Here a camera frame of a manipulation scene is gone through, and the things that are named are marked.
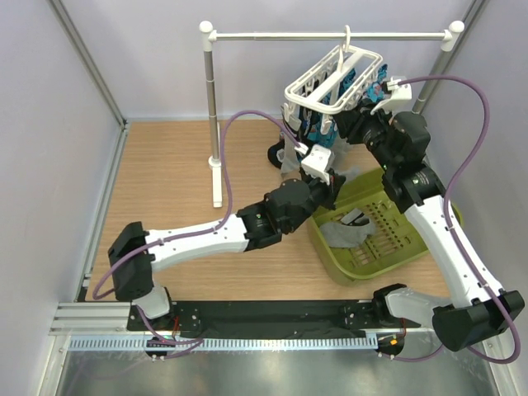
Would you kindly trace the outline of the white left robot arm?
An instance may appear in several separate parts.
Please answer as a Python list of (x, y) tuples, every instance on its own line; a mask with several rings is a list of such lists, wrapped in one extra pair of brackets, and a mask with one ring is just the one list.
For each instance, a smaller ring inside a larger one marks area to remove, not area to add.
[(138, 306), (155, 329), (165, 330), (175, 311), (168, 291), (155, 285), (154, 273), (197, 258), (279, 243), (318, 208), (334, 209), (345, 181), (342, 175), (328, 181), (307, 175), (288, 179), (225, 219), (183, 229), (148, 231), (140, 222), (127, 224), (108, 251), (112, 291), (118, 301)]

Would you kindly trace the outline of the grey striped sock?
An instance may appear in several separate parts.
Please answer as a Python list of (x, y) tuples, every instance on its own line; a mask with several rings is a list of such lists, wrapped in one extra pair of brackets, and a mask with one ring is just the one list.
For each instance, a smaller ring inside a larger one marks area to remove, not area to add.
[(285, 129), (288, 131), (284, 137), (285, 147), (283, 149), (282, 163), (280, 166), (280, 173), (285, 175), (290, 172), (297, 172), (299, 170), (299, 159), (297, 157), (297, 152), (295, 151), (297, 137), (296, 133), (291, 129), (291, 127), (283, 121)]
[(345, 177), (346, 184), (361, 175), (361, 169), (356, 165), (351, 165), (347, 160), (351, 152), (351, 145), (345, 140), (336, 139), (332, 146), (332, 152), (334, 154), (333, 170), (338, 176)]
[(358, 248), (376, 232), (375, 222), (357, 208), (338, 221), (329, 221), (319, 227), (330, 248)]

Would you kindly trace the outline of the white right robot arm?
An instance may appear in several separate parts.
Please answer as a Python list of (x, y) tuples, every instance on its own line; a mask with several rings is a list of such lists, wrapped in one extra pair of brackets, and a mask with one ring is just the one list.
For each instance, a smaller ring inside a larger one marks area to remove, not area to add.
[(405, 285), (375, 292), (374, 321), (392, 326), (400, 318), (432, 328), (441, 344), (460, 351), (503, 333), (525, 307), (482, 263), (446, 200), (446, 189), (424, 157), (431, 136), (423, 116), (391, 115), (365, 101), (333, 117), (348, 144), (364, 144), (383, 169), (385, 194), (417, 230), (441, 269), (450, 296), (425, 295)]

